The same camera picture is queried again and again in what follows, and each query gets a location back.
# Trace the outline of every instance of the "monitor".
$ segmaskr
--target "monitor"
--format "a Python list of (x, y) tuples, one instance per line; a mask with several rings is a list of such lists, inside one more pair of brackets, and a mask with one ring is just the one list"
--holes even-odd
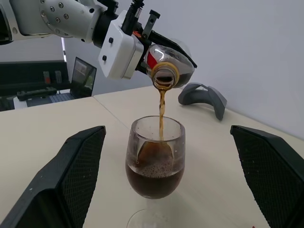
[(68, 138), (24, 190), (0, 228), (82, 228), (93, 196), (105, 127)]
[(71, 95), (75, 98), (92, 96), (96, 67), (76, 57), (72, 76)]

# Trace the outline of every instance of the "gray device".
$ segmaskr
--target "gray device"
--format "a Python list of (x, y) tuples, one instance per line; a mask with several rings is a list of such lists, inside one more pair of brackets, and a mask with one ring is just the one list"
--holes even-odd
[(196, 103), (206, 103), (214, 107), (215, 116), (222, 120), (225, 113), (227, 100), (215, 88), (205, 86), (199, 83), (190, 83), (186, 85), (179, 95), (179, 103), (182, 105), (190, 105)]
[(27, 105), (32, 107), (92, 96), (96, 72), (96, 67), (76, 57), (70, 93), (32, 98), (27, 100)]

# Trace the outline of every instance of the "laptop screen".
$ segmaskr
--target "laptop screen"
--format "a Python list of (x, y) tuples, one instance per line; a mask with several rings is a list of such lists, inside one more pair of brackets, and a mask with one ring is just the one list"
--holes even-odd
[(71, 95), (75, 98), (92, 96), (96, 67), (76, 57), (72, 76)]

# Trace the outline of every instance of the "laptop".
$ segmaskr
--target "laptop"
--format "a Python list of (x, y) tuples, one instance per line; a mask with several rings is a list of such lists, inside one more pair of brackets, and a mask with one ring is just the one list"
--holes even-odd
[(69, 93), (37, 97), (27, 100), (27, 106), (45, 105), (92, 96), (96, 67), (76, 57)]

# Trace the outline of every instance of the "table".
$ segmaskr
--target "table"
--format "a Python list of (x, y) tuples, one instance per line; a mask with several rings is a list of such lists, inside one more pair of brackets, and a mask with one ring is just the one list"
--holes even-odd
[[(174, 199), (180, 207), (180, 227), (269, 227), (246, 184), (230, 127), (243, 125), (281, 136), (302, 157), (304, 142), (230, 110), (220, 122), (207, 105), (180, 105), (180, 92), (173, 89), (165, 97), (165, 115), (186, 129), (185, 173)], [(96, 95), (95, 99), (129, 129), (134, 120), (159, 113), (159, 93), (153, 87)]]
[[(304, 142), (239, 114), (219, 122), (204, 105), (181, 106), (180, 90), (166, 96), (166, 115), (186, 128), (186, 169), (170, 196), (176, 228), (268, 227), (247, 187), (232, 136), (232, 124), (283, 137), (301, 154)], [(128, 183), (124, 159), (131, 123), (158, 114), (158, 92), (146, 87), (0, 113), (0, 221), (35, 174), (71, 135), (106, 126), (98, 180), (84, 228), (124, 228), (146, 207)]]
[(106, 137), (84, 228), (126, 227), (145, 208), (125, 175), (129, 130), (92, 97), (0, 113), (0, 222), (68, 137), (98, 125)]

